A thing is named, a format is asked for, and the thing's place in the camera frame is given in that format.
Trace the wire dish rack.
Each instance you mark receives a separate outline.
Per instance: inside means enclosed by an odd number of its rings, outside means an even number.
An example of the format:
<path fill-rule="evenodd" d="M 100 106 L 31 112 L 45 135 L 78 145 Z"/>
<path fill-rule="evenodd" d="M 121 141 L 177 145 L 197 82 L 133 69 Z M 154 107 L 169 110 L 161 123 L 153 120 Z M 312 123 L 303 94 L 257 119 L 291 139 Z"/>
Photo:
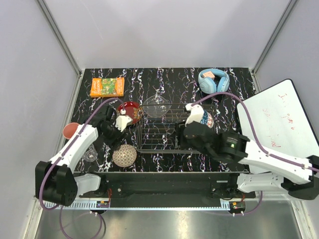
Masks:
<path fill-rule="evenodd" d="M 194 153 L 193 149 L 176 149 L 175 124 L 186 121 L 190 112 L 185 103 L 171 104 L 170 110 L 161 118 L 151 118 L 143 110 L 143 116 L 136 127 L 137 151 L 141 153 Z"/>

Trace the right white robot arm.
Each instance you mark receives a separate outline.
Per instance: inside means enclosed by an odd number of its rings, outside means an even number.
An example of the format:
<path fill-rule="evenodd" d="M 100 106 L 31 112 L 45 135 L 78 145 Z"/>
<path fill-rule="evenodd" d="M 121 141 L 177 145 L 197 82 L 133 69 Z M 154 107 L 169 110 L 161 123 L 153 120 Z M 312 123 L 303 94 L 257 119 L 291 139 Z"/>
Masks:
<path fill-rule="evenodd" d="M 271 191 L 287 193 L 301 200 L 314 200 L 319 195 L 319 179 L 315 176 L 319 158 L 293 157 L 263 148 L 248 137 L 234 131 L 217 134 L 199 122 L 176 123 L 175 145 L 179 149 L 194 149 L 206 157 L 221 163 L 238 163 L 256 166 L 263 173 L 240 173 L 230 176 L 224 187 L 228 195 L 238 197 L 242 193 Z"/>

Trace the clear glass bowl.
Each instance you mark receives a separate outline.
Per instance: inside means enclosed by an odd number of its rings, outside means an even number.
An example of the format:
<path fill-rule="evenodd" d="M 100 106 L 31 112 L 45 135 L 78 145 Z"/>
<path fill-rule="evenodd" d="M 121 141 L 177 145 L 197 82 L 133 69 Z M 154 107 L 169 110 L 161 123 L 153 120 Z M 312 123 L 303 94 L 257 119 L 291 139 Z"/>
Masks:
<path fill-rule="evenodd" d="M 161 118 L 170 110 L 171 104 L 162 96 L 152 96 L 144 101 L 142 108 L 151 118 Z"/>

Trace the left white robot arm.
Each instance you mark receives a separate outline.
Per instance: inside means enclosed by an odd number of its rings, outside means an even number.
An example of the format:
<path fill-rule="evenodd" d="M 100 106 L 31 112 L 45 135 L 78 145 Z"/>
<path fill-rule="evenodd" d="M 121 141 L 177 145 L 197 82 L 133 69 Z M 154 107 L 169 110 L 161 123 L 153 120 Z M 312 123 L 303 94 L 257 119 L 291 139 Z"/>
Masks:
<path fill-rule="evenodd" d="M 49 161 L 40 161 L 35 167 L 35 196 L 45 209 L 44 202 L 55 206 L 70 206 L 76 197 L 92 192 L 103 197 L 108 185 L 97 174 L 74 176 L 74 170 L 89 146 L 105 138 L 111 149 L 118 149 L 126 137 L 125 129 L 132 118 L 122 111 L 115 119 L 115 110 L 107 107 L 105 113 L 93 113 L 84 124 L 78 125 L 73 136 Z"/>

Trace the blue triangle pattern bowl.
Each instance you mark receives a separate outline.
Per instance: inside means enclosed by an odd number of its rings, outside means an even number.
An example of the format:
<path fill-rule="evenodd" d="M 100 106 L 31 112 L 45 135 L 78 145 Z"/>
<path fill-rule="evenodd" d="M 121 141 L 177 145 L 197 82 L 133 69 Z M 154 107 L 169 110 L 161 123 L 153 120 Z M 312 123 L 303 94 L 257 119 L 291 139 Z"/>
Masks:
<path fill-rule="evenodd" d="M 208 111 L 204 110 L 200 123 L 208 126 L 209 128 L 213 128 L 214 121 L 212 115 Z"/>

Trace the beige patterned bowl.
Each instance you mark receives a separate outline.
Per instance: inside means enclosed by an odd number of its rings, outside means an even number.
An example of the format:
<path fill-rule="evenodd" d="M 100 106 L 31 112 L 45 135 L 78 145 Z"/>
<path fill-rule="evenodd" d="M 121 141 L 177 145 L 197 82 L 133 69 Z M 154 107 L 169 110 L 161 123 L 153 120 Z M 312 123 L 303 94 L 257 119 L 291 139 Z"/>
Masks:
<path fill-rule="evenodd" d="M 137 151 L 132 145 L 123 144 L 113 152 L 113 162 L 119 167 L 130 167 L 137 158 Z"/>

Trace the red floral plate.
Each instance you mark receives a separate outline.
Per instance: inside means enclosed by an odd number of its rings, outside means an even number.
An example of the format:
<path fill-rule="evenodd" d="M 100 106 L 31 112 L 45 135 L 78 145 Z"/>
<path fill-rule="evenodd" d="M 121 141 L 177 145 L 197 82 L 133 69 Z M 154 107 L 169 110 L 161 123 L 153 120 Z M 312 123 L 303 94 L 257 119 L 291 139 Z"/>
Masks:
<path fill-rule="evenodd" d="M 117 119 L 116 119 L 116 122 L 119 122 L 118 118 L 120 118 L 120 120 L 121 120 L 121 115 L 122 115 L 121 111 L 123 109 L 125 109 L 125 111 L 126 111 L 125 115 L 129 116 L 132 119 L 132 121 L 129 122 L 128 125 L 136 124 L 137 122 L 140 121 L 140 119 L 143 116 L 143 109 L 142 109 L 142 107 L 140 106 L 139 103 L 134 102 L 134 101 L 127 101 L 127 102 L 124 102 L 124 106 L 123 105 L 119 105 L 117 107 Z"/>

